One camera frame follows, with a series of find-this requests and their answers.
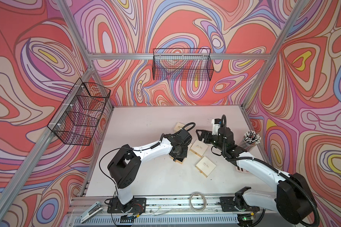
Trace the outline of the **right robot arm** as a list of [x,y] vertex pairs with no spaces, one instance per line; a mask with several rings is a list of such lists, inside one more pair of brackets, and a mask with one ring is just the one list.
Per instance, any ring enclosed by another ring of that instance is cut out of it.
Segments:
[[199,141],[211,144],[220,150],[227,162],[242,168],[266,183],[273,191],[264,192],[249,186],[237,191],[234,196],[236,209],[259,207],[278,212],[291,224],[317,227],[321,218],[311,189],[306,179],[298,173],[278,170],[271,164],[256,158],[247,149],[235,143],[234,134],[227,127],[226,116],[212,121],[213,129],[197,130]]

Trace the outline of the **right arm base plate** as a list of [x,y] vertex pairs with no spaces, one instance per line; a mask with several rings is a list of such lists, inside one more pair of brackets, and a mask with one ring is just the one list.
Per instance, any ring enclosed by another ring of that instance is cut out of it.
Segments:
[[260,208],[249,206],[243,199],[238,197],[220,197],[219,205],[223,212],[259,212]]

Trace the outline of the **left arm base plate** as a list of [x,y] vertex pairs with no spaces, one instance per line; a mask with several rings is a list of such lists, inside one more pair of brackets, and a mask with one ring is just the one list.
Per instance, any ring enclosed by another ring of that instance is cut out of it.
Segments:
[[142,214],[146,210],[146,198],[134,197],[130,202],[123,205],[118,197],[109,199],[107,213],[135,213]]

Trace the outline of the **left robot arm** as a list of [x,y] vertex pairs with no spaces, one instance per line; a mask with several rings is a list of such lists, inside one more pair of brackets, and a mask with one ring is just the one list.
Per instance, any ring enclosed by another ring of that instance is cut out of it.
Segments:
[[162,134],[158,141],[140,147],[122,146],[108,164],[110,177],[114,180],[117,200],[121,205],[129,204],[134,196],[131,184],[134,182],[140,165],[160,156],[168,155],[173,161],[183,161],[192,142],[189,131],[196,126],[188,123],[174,134]]

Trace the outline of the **cream drawer jewelry box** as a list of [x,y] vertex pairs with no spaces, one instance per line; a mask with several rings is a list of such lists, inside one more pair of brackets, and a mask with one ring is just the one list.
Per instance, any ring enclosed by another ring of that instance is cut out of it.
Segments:
[[170,153],[169,156],[174,162],[182,164],[188,155],[187,154],[177,155],[177,154]]

